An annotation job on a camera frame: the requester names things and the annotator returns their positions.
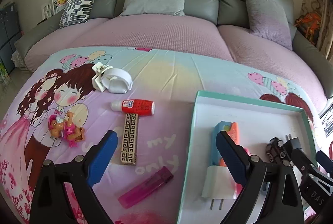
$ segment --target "red bottle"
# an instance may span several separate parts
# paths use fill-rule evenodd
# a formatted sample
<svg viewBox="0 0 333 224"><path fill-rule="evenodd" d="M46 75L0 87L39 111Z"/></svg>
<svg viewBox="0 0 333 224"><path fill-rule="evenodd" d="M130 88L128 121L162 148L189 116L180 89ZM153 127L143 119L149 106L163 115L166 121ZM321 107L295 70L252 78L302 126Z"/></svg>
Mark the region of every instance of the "red bottle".
<svg viewBox="0 0 333 224"><path fill-rule="evenodd" d="M155 103L153 101L141 99L114 101L111 103L111 109L114 111L123 111L125 113L137 113L140 116L149 116L154 115Z"/></svg>

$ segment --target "patterned pillow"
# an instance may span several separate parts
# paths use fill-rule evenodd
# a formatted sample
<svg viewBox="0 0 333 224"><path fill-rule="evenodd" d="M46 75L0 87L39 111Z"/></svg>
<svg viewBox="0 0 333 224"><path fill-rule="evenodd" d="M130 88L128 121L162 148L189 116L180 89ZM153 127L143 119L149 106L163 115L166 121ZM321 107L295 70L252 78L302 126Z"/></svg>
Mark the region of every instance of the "patterned pillow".
<svg viewBox="0 0 333 224"><path fill-rule="evenodd" d="M278 43L292 51L286 13L273 0L245 0L250 33Z"/></svg>
<svg viewBox="0 0 333 224"><path fill-rule="evenodd" d="M60 28L89 20L94 0L68 0L60 19Z"/></svg>

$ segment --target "white strap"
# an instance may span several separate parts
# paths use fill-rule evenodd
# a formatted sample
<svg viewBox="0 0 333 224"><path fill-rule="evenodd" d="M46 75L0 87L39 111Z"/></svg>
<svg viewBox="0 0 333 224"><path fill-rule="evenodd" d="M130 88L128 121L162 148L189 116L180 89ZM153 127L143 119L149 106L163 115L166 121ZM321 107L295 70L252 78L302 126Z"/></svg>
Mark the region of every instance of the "white strap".
<svg viewBox="0 0 333 224"><path fill-rule="evenodd" d="M132 89L133 81L129 73L119 68L111 68L103 73L103 86L110 93L127 93Z"/></svg>

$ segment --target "pink dress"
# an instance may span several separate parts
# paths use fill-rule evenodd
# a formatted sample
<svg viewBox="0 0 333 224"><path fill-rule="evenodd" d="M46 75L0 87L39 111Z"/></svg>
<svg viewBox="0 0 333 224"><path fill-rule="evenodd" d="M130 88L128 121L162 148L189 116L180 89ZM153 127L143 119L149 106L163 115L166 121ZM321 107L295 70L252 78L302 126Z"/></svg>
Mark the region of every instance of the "pink dress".
<svg viewBox="0 0 333 224"><path fill-rule="evenodd" d="M74 125L74 123L72 123L71 127L69 127L67 125L67 122L65 123L65 126L64 126L65 139L69 142L69 147L76 147L77 146L75 140L71 140L71 141L68 140L68 136L71 135L71 134L74 134L75 129L76 129L76 126Z"/></svg>
<svg viewBox="0 0 333 224"><path fill-rule="evenodd" d="M35 112L27 111L28 114L15 122L0 139L0 182L26 222L29 220L32 192L28 186L24 147L31 122L28 118Z"/></svg>

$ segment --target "brown hair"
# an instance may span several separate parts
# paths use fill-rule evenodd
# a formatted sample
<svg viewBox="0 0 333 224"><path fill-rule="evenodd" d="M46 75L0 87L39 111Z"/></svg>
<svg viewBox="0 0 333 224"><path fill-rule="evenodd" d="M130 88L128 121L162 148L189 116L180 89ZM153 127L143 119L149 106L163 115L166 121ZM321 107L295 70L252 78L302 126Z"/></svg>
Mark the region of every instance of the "brown hair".
<svg viewBox="0 0 333 224"><path fill-rule="evenodd" d="M281 100L278 97L276 97L275 95L272 95L272 94L263 94L260 97L260 99L271 101L271 102L283 103L283 102L281 102ZM313 115L311 113L311 110L310 110L309 106L307 105L307 103L302 98L300 98L296 94L289 93L286 96L286 104L289 105L289 106L295 106L295 107L304 109L304 111L305 111L306 115L308 116L309 120L311 122L313 122Z"/></svg>
<svg viewBox="0 0 333 224"><path fill-rule="evenodd" d="M79 99L95 91L91 81L95 76L95 72L91 68L93 66L92 63L87 63L69 70L59 79L57 87L67 84L69 88L76 88L81 94Z"/></svg>
<svg viewBox="0 0 333 224"><path fill-rule="evenodd" d="M286 104L304 109L310 121L313 122L313 115L311 113L308 104L302 98L298 97L296 94L289 93L286 96Z"/></svg>
<svg viewBox="0 0 333 224"><path fill-rule="evenodd" d="M35 94L37 89L48 79L51 78L57 78L61 77L63 75L63 71L61 69L54 69L49 71L43 78L41 78L39 81L37 81L32 87L29 92L25 95L23 101L19 104L19 107L17 109L17 114L20 114L22 117L25 113L25 111L28 109L29 105L33 102L35 102ZM46 96L37 102L37 112L35 113L34 117L31 120L31 124L33 124L33 119L38 118L42 115L43 111L47 111L50 104L53 102L54 99L54 91L57 89L56 83L54 86L52 86L51 89L47 92Z"/></svg>

